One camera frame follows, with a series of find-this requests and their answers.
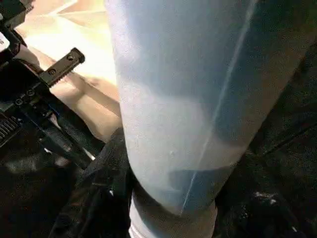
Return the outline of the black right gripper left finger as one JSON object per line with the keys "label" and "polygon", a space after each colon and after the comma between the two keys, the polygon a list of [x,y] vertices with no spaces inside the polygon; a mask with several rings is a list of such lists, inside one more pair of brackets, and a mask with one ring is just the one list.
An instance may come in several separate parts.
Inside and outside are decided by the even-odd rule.
{"label": "black right gripper left finger", "polygon": [[128,238],[134,186],[122,128],[78,178],[53,226],[55,238]]}

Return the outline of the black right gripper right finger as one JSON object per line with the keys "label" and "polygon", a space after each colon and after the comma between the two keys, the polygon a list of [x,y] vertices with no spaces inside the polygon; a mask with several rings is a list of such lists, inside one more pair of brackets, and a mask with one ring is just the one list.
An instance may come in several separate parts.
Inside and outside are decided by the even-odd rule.
{"label": "black right gripper right finger", "polygon": [[246,154],[216,198],[217,238],[297,238],[299,225],[264,166]]}

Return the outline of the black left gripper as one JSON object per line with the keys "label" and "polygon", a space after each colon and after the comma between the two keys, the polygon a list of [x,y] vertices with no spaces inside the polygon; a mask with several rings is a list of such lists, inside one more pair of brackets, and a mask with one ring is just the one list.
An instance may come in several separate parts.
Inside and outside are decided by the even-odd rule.
{"label": "black left gripper", "polygon": [[61,79],[61,61],[47,70],[38,70],[18,54],[25,47],[15,28],[25,21],[31,1],[0,2],[0,145],[4,146],[32,123],[43,134],[42,141],[58,146],[59,129],[51,122],[53,109],[48,105],[49,89]]}

